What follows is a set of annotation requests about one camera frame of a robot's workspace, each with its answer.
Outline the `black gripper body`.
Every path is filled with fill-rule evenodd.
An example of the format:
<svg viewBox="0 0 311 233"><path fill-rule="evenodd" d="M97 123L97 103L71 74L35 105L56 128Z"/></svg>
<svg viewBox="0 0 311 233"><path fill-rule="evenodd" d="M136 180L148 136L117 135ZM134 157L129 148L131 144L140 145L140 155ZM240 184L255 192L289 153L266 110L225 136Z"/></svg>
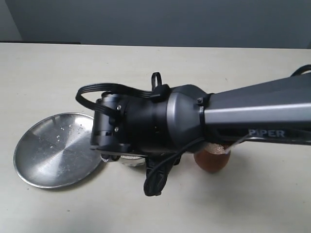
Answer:
<svg viewBox="0 0 311 233"><path fill-rule="evenodd" d="M120 94L102 94L96 102L116 110L120 119L95 112L90 137L90 149L101 154L131 154L133 147L125 132L125 111L132 97Z"/></svg>

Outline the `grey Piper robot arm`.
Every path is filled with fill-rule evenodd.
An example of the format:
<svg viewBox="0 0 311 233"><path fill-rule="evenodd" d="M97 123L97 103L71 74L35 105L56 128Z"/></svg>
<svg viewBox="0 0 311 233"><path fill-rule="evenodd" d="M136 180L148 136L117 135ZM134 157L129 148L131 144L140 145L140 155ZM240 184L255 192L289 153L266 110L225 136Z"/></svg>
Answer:
<svg viewBox="0 0 311 233"><path fill-rule="evenodd" d="M309 73L207 94L188 84L143 99L105 95L98 103L112 107L119 120L95 113L90 147L106 154L189 152L205 143L247 141L311 143L311 75Z"/></svg>

